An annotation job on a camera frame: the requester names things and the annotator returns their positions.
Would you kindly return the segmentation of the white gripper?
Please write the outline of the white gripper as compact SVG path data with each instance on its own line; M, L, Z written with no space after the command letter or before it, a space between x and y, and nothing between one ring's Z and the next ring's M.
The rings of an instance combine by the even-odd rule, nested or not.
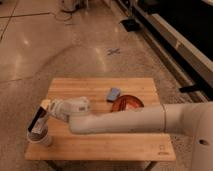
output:
M85 115L90 112L90 101L87 97L77 97L71 99L54 99L50 102L45 99L41 102L41 107L56 119L67 122L70 116Z

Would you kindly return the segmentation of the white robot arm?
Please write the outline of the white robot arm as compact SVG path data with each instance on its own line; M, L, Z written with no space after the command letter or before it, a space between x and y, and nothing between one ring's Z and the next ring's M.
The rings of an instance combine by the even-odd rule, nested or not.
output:
M158 104L93 114L86 97L45 99L48 115L75 134L178 133L193 138L190 171L213 171L213 102Z

